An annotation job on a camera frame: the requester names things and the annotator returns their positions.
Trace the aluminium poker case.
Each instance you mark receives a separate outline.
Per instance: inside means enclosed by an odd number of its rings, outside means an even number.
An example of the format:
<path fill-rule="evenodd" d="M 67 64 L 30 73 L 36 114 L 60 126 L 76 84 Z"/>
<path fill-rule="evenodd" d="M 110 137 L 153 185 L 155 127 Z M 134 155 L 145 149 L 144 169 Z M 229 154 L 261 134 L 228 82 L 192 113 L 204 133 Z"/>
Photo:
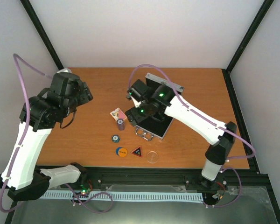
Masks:
<path fill-rule="evenodd" d="M 145 79 L 147 86 L 153 88 L 154 90 L 156 90 L 160 85 L 171 87 L 168 80 L 152 73 L 147 73 Z M 157 121 L 152 117 L 147 117 L 144 121 L 135 126 L 135 134 L 147 141 L 151 141 L 153 138 L 163 140 L 173 120 L 174 119 L 172 117 L 167 115 L 164 116 L 162 121 Z"/>

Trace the blue green chip stack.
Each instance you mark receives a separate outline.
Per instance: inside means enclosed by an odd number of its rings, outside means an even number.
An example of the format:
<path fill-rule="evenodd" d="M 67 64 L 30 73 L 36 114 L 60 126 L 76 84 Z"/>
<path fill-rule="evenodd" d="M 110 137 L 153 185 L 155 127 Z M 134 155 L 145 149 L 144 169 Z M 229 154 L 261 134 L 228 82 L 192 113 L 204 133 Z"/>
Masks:
<path fill-rule="evenodd" d="M 120 137 L 119 137 L 118 135 L 113 135 L 113 136 L 112 136 L 112 141 L 113 141 L 114 143 L 118 143 L 118 142 L 120 141 Z"/>

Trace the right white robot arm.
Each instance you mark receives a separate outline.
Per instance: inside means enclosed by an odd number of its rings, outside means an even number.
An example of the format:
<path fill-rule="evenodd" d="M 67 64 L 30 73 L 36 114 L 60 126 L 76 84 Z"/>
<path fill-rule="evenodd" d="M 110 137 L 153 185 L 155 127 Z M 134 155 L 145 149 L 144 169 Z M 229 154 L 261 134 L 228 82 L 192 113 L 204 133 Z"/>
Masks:
<path fill-rule="evenodd" d="M 138 124 L 149 117 L 161 121 L 168 116 L 200 134 L 209 143 L 201 176 L 210 182 L 215 181 L 235 143 L 236 124 L 220 122 L 201 112 L 166 85 L 154 90 L 139 80 L 127 93 L 134 103 L 134 108 L 127 113 L 130 122 Z"/>

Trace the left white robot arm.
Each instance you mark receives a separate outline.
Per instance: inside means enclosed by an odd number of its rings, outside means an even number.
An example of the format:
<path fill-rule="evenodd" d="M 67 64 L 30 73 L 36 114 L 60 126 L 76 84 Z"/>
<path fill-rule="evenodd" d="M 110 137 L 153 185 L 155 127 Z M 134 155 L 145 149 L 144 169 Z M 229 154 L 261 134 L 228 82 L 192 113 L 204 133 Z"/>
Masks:
<path fill-rule="evenodd" d="M 13 201 L 40 198 L 48 189 L 73 183 L 82 188 L 88 182 L 86 170 L 73 162 L 65 167 L 36 168 L 42 147 L 56 123 L 62 123 L 77 107 L 93 99 L 87 84 L 78 78 L 54 78 L 49 88 L 27 100 L 20 113 L 17 143 L 4 172 L 0 189 L 8 188 Z"/>

